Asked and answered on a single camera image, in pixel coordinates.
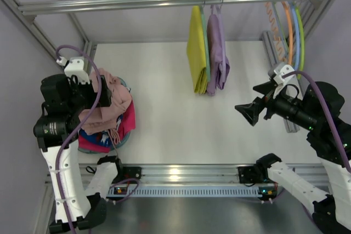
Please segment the yellow trousers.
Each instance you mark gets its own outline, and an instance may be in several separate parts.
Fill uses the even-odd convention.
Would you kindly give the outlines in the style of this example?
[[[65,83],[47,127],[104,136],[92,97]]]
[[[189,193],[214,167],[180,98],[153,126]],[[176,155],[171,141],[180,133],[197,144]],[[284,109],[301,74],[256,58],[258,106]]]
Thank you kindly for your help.
[[[208,82],[200,6],[193,6],[191,10],[186,54],[193,82],[193,91],[196,94],[205,94]]]

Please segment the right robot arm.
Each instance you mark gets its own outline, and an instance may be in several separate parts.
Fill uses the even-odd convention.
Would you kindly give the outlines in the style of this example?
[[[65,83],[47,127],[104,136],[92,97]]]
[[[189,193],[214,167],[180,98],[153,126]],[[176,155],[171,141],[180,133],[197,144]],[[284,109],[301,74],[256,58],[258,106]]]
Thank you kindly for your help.
[[[350,124],[340,119],[344,97],[331,84],[317,81],[318,91],[309,86],[302,99],[282,91],[273,96],[272,81],[253,89],[263,97],[234,108],[255,125],[265,111],[265,120],[279,116],[307,130],[306,141],[324,167],[332,192],[317,189],[299,176],[276,154],[256,160],[244,175],[244,182],[274,182],[282,186],[308,211],[322,233],[350,233],[350,172],[343,163],[334,138],[338,135],[346,157],[350,158]]]

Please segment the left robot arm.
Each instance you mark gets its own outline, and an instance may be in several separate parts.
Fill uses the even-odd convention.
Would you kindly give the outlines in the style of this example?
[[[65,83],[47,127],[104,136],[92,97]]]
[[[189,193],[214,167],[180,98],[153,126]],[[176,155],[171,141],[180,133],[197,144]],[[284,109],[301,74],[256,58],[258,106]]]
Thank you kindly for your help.
[[[111,105],[111,93],[104,77],[98,89],[80,84],[76,76],[49,76],[41,82],[44,102],[33,133],[46,160],[55,195],[55,219],[50,233],[92,229],[105,221],[106,196],[116,180],[121,162],[117,156],[105,156],[97,162],[93,178],[83,186],[78,163],[78,132],[86,121],[80,119],[98,106]]]

